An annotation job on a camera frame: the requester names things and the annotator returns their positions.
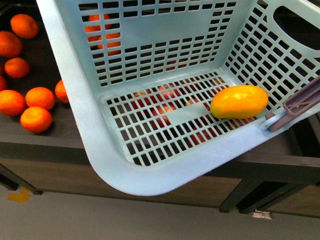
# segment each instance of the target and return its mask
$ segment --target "gray clip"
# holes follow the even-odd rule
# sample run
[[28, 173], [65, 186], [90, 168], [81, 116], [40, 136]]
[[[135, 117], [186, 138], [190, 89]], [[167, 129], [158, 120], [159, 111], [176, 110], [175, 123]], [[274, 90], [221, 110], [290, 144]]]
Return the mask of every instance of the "gray clip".
[[[286, 114], [268, 129], [274, 133], [318, 103], [320, 103], [320, 75], [283, 102]], [[265, 119], [268, 120], [273, 116], [274, 113], [268, 112]]]

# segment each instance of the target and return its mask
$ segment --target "yellow mango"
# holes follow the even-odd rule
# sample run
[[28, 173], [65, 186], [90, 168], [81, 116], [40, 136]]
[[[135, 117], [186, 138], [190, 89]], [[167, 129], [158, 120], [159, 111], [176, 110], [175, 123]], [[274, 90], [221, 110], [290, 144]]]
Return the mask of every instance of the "yellow mango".
[[247, 119], [261, 113], [268, 95], [258, 86], [239, 85], [218, 92], [211, 102], [211, 114], [218, 119]]

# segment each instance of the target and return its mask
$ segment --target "basket grid bottom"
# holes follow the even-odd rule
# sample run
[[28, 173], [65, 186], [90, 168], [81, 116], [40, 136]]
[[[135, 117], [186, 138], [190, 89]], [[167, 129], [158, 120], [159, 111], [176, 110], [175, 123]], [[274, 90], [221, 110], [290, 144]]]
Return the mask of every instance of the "basket grid bottom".
[[130, 162], [157, 164], [257, 119], [211, 115], [213, 97], [229, 85], [212, 72], [108, 99], [110, 131]]

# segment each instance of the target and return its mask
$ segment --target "basket clip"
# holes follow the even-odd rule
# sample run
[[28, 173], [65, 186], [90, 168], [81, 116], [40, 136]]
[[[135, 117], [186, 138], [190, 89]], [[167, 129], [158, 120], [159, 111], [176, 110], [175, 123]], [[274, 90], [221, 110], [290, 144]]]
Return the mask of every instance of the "basket clip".
[[266, 121], [260, 127], [274, 133], [318, 103], [320, 103], [320, 75], [285, 100], [283, 110], [279, 114], [268, 112], [265, 115]]

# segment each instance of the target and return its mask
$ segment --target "dark shelf surface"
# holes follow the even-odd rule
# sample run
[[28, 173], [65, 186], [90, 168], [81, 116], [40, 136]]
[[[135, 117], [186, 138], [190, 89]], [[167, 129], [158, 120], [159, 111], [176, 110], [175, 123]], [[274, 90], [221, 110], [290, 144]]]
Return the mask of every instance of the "dark shelf surface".
[[[45, 87], [54, 92], [61, 77], [38, 8], [13, 5], [4, 9], [0, 13], [0, 31], [11, 31], [10, 19], [19, 13], [28, 14], [37, 20], [39, 34], [33, 39], [21, 39], [23, 51], [20, 57], [28, 61], [31, 72], [21, 79], [12, 79], [5, 74], [8, 89], [18, 91], [24, 96], [35, 87]], [[0, 57], [1, 65], [4, 66], [7, 60], [5, 57]], [[8, 117], [0, 114], [0, 140], [7, 143], [83, 148], [70, 105], [56, 100], [50, 112], [53, 124], [49, 130], [40, 134], [33, 134], [23, 129], [19, 116]]]

